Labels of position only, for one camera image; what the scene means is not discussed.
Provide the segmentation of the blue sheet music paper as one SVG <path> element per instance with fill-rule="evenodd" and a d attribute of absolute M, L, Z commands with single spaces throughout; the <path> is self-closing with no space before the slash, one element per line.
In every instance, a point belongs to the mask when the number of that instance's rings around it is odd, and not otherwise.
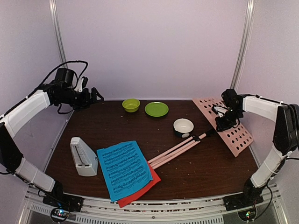
<path fill-rule="evenodd" d="M 153 180 L 135 140 L 98 149 L 97 156 L 112 202 L 138 192 Z"/>

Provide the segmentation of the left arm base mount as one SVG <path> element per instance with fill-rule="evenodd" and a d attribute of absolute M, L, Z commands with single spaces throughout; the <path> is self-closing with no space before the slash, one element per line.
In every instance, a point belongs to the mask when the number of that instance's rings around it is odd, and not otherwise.
<path fill-rule="evenodd" d="M 72 212 L 80 212 L 83 201 L 82 197 L 68 194 L 63 194 L 62 200 L 50 196 L 43 197 L 43 203 L 53 207 L 50 211 L 50 218 L 59 224 L 66 221 Z"/>

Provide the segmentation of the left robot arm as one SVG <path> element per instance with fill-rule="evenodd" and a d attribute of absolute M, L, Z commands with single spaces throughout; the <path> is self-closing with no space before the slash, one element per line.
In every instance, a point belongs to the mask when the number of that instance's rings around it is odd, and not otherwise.
<path fill-rule="evenodd" d="M 54 80 L 47 84 L 43 79 L 30 94 L 0 117 L 0 163 L 6 168 L 6 173 L 34 185 L 57 207 L 67 203 L 62 184 L 26 160 L 14 137 L 33 117 L 52 105 L 61 108 L 65 104 L 73 111 L 80 111 L 104 100 L 95 87 L 86 87 L 87 77 L 64 68 L 70 63 L 67 61 L 56 66 L 45 77 L 49 78 L 55 72 Z"/>

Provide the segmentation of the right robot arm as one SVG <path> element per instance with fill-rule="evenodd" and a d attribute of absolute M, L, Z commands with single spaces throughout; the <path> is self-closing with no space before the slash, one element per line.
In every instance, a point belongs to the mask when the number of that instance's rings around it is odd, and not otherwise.
<path fill-rule="evenodd" d="M 271 140 L 268 155 L 258 170 L 244 184 L 240 203 L 251 205 L 260 196 L 268 181 L 277 175 L 286 159 L 299 147 L 299 106 L 282 101 L 266 99 L 258 95 L 237 94 L 234 89 L 222 93 L 223 105 L 213 105 L 216 114 L 216 131 L 221 133 L 240 127 L 240 119 L 245 113 L 268 121 L 269 125 L 254 131 L 258 140 L 267 137 Z"/>

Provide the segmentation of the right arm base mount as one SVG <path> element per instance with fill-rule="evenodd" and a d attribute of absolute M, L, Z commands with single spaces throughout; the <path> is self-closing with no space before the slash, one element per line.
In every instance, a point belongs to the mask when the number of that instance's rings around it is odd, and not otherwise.
<path fill-rule="evenodd" d="M 244 222 L 251 222 L 257 216 L 256 205 L 263 202 L 263 197 L 258 196 L 257 199 L 247 200 L 244 193 L 225 196 L 223 202 L 226 211 L 236 211 L 238 217 Z"/>

